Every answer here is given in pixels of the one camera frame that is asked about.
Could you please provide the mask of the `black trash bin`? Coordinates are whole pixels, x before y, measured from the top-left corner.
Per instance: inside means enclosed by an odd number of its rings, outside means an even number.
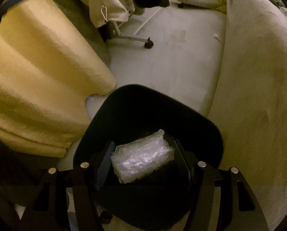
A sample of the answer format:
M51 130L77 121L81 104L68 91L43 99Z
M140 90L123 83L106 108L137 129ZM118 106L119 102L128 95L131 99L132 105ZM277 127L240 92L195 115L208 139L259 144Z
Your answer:
M142 85L104 101L77 147L73 167L81 230L102 230L97 206L142 230L167 230L194 207L199 162L216 170L218 128L188 106Z

